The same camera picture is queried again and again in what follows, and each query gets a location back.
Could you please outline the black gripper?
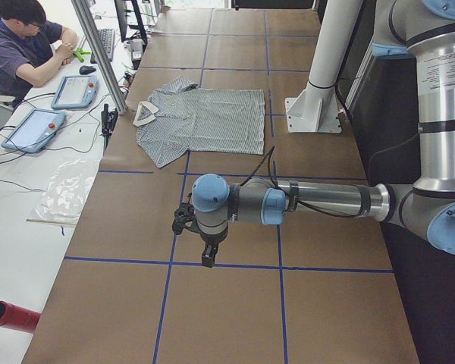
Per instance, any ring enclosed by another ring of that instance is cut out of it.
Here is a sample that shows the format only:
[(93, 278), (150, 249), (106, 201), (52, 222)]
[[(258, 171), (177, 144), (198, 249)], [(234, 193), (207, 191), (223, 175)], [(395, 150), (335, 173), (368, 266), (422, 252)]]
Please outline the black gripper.
[(220, 243), (206, 242), (201, 255), (202, 266), (213, 268), (215, 266), (215, 257), (217, 255)]

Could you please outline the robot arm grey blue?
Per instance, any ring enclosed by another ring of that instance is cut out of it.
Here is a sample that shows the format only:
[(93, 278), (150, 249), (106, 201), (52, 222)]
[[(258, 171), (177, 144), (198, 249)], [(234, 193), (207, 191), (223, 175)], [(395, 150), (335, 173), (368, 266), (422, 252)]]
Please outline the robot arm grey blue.
[(413, 184), (338, 185), (205, 174), (187, 205), (212, 267), (232, 221), (278, 225), (297, 207), (337, 218), (371, 217), (406, 228), (455, 255), (455, 1), (379, 1), (372, 53), (415, 58), (421, 174)]

